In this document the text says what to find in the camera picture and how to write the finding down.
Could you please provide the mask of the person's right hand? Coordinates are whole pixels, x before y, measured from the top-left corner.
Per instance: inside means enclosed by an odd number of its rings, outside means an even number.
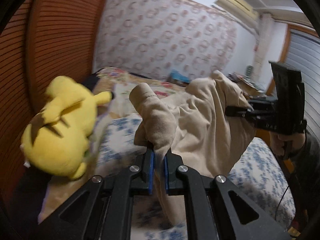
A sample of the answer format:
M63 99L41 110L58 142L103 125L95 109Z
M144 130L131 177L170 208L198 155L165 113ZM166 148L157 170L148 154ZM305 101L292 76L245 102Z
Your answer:
M292 135L283 135L275 132L270 134L270 147L272 152L283 159L297 161L310 151L310 139L308 133L295 133Z

